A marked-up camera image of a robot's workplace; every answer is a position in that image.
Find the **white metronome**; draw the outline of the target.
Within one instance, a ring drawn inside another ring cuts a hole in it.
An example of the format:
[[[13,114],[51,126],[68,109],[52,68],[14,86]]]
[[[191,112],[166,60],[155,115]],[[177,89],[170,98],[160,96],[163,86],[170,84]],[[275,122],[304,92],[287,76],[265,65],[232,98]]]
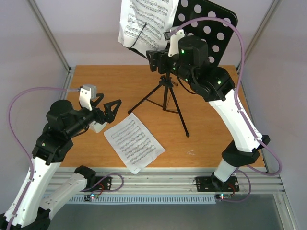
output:
[[[90,125],[89,125],[89,129],[94,131],[95,133],[99,133],[101,132],[107,125],[107,122],[104,122],[103,124],[100,124],[96,121],[93,121]]]

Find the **black music stand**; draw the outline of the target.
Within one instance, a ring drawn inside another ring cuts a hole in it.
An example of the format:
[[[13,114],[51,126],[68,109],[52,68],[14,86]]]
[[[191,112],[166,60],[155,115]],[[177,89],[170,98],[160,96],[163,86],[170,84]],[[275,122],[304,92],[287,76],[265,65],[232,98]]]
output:
[[[162,86],[165,88],[165,97],[168,93],[174,95],[170,74],[175,75],[179,82],[185,81],[190,86],[189,93],[201,96],[213,108],[234,96],[235,83],[230,74],[218,64],[237,26],[237,16],[207,0],[198,0],[196,3],[203,8],[208,7],[217,17],[203,23],[192,13],[191,7],[186,10],[179,8],[177,13],[189,13],[184,26],[192,34],[185,34],[179,40],[179,53],[171,57],[175,71],[160,73],[162,76],[159,84],[133,110]]]

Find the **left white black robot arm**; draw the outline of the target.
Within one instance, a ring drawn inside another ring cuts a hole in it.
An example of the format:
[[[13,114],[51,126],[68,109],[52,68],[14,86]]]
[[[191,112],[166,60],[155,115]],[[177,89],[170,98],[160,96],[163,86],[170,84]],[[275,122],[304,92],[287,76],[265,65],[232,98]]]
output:
[[[49,197],[43,198],[51,178],[73,147],[72,139],[85,133],[90,126],[100,132],[107,123],[114,121],[122,101],[108,102],[101,111],[97,105],[102,98],[103,94],[99,94],[96,101],[90,101],[90,109],[74,110],[68,100],[58,100],[51,105],[46,115],[47,123],[32,151],[26,179],[10,208],[0,216],[2,230],[46,230],[76,193],[96,187],[96,172],[82,165]]]

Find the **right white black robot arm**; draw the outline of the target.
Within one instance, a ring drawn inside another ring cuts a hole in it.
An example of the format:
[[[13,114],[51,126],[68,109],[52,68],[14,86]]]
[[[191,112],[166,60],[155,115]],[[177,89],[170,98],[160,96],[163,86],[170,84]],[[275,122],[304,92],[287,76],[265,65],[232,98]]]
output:
[[[222,67],[211,66],[208,45],[197,36],[179,39],[175,53],[171,49],[148,50],[150,70],[173,74],[189,84],[218,113],[233,140],[222,152],[222,160],[211,175],[212,186],[221,191],[228,186],[232,173],[240,166],[254,163],[259,150],[270,142],[250,122],[240,100],[235,96],[235,84]]]

